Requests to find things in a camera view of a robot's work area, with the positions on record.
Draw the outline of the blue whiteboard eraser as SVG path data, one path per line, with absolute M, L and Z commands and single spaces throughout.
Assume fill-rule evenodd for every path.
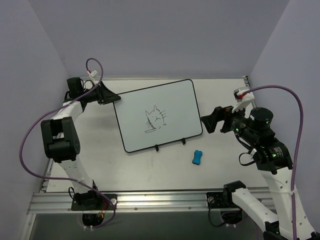
M 203 156 L 203 152 L 201 150 L 195 150 L 194 155 L 193 155 L 193 159 L 192 159 L 192 163 L 194 165 L 200 165 L 202 156 Z

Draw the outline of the white whiteboard black frame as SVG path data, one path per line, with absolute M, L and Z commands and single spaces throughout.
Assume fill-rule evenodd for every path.
M 113 106 L 126 153 L 185 143 L 203 133 L 191 79 L 120 93 Z

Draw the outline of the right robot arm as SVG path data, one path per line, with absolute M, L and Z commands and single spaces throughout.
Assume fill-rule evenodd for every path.
M 305 215 L 298 193 L 291 189 L 293 162 L 288 148 L 270 128 L 273 113 L 255 107 L 245 117 L 245 110 L 233 112 L 232 109 L 232 106 L 218 106 L 200 120 L 209 134 L 215 131 L 218 122 L 223 122 L 221 133 L 233 132 L 246 142 L 245 147 L 267 183 L 276 211 L 269 210 L 239 180 L 223 186 L 223 203 L 243 210 L 261 229 L 265 240 L 318 240 L 320 234 Z

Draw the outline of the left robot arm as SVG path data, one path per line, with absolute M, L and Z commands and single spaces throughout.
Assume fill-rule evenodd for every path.
M 105 105 L 119 101 L 121 97 L 109 90 L 103 82 L 86 89 L 84 81 L 79 77 L 67 79 L 67 86 L 62 109 L 40 124 L 44 152 L 63 168 L 67 178 L 72 181 L 75 194 L 84 195 L 83 204 L 95 210 L 100 206 L 101 197 L 94 192 L 98 188 L 79 158 L 81 144 L 75 122 L 87 104 L 96 102 Z

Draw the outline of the back aluminium rail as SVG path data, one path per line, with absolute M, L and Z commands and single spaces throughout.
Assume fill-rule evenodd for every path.
M 111 77 L 104 77 L 103 81 L 153 81 L 153 80 L 184 80 L 184 79 L 191 79 L 191 80 L 204 80 L 204 79 L 241 79 L 246 80 L 248 76 L 231 76 L 231 77 L 223 77 L 223 76 L 210 76 L 210 75 L 200 75 L 200 76 L 111 76 Z

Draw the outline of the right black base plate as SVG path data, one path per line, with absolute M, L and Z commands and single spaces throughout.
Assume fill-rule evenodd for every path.
M 206 193 L 207 207 L 210 209 L 237 209 L 238 206 L 228 201 L 222 191 Z

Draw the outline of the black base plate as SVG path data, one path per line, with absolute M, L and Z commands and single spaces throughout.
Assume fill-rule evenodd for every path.
M 87 193 L 76 193 L 73 197 L 71 210 L 72 211 L 99 211 L 99 210 L 114 210 L 117 208 L 116 194 L 104 194 L 108 197 L 113 206 L 101 195 L 95 192 L 88 191 Z
M 228 201 L 222 191 L 206 193 L 207 207 L 210 209 L 237 209 L 238 206 Z

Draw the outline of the left aluminium side rail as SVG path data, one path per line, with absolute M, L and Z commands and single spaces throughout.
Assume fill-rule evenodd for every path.
M 53 165 L 54 165 L 54 161 L 52 159 L 50 159 L 49 162 L 48 162 L 48 165 L 47 165 L 46 172 L 45 172 L 45 177 L 50 177 L 51 176 Z M 48 185 L 49 185 L 49 180 L 48 179 L 44 179 L 42 181 L 42 186 L 41 186 L 40 192 L 46 193 L 47 189 L 48 189 Z

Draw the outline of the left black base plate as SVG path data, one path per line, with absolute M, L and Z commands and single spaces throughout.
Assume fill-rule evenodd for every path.
M 101 195 L 95 192 L 88 191 L 87 193 L 76 193 L 73 197 L 71 210 L 72 211 L 99 211 L 99 210 L 114 210 L 117 208 L 116 194 L 104 194 L 108 197 L 113 206 Z

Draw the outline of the aluminium front rail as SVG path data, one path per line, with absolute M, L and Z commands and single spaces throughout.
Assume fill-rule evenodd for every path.
M 202 212 L 208 209 L 207 193 L 222 189 L 117 192 L 117 213 Z M 67 192 L 33 194 L 28 214 L 75 214 Z

